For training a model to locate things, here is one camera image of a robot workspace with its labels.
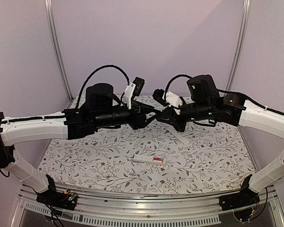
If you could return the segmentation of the white remote battery cover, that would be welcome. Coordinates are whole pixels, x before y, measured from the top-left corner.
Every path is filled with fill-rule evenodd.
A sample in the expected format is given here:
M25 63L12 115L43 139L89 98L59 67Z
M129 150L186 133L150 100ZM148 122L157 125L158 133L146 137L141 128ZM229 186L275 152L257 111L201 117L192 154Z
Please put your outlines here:
M183 137L180 133L178 133L176 130L172 128L167 129L174 137L176 137L178 140L180 140L183 144L187 145L189 144L189 141Z

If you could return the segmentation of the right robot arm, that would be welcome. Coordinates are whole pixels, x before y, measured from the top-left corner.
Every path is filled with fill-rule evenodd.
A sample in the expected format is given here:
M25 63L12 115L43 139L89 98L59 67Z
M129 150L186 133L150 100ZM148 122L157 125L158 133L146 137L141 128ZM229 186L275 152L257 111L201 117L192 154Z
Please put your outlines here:
M232 126L250 127L284 139L284 113L261 105L246 94L217 89L211 75L186 76L186 84L192 103L169 92L169 87L156 89L153 98L165 109L157 121L169 124L178 132L184 132L187 122L214 127L218 122ZM284 151L262 168L246 177L240 192L235 196L239 206L246 206L265 187L272 185L284 176Z

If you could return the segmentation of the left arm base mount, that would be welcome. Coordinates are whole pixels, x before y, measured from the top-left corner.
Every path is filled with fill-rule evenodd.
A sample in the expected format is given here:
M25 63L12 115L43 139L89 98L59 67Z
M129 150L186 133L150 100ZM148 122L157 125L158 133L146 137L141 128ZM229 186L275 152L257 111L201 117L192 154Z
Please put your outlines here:
M56 190L55 182L52 177L45 175L48 180L48 189L45 192L37 193L36 201L51 207L62 208L65 210L75 210L78 195L70 189L59 192Z

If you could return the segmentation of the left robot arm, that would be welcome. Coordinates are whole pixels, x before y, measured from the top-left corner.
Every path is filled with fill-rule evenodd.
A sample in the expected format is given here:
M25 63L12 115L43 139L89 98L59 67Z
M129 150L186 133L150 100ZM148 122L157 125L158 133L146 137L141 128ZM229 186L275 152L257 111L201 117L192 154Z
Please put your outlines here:
M46 139L75 140L91 135L101 128L119 128L123 124L136 130L145 128L159 113L154 107L134 101L141 85L131 83L125 89L124 103L108 83L97 83L86 89L81 107L65 109L49 115L24 118L6 117L0 112L0 169L5 169L32 187L50 204L57 205L61 195L54 180L37 171L15 150L15 144Z

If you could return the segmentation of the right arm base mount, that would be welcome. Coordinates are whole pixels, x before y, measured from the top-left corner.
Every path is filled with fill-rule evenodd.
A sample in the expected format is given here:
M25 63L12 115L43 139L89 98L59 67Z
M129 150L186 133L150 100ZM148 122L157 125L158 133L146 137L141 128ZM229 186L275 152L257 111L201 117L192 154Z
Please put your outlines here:
M248 175L237 193L223 195L219 197L219 205L222 210L232 210L260 202L258 192L249 189L249 181L252 175Z

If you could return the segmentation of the white remote control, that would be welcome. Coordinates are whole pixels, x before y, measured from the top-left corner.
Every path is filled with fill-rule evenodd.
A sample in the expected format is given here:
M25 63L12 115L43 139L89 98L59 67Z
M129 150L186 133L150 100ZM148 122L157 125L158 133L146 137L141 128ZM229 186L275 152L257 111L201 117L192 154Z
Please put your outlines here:
M163 162L160 161L154 161L153 158L157 156L144 156L144 155L134 155L133 161L139 162L139 163L146 163L146 164L154 164L154 165L165 165L166 160L164 159Z

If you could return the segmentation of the red battery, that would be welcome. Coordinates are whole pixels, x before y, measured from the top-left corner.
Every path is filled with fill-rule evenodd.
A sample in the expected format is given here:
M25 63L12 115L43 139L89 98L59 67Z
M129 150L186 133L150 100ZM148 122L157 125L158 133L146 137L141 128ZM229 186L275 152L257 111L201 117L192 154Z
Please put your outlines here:
M154 157L153 160L154 160L154 161L160 161L160 162L163 162L163 161L164 161L163 158L159 158L159 157Z

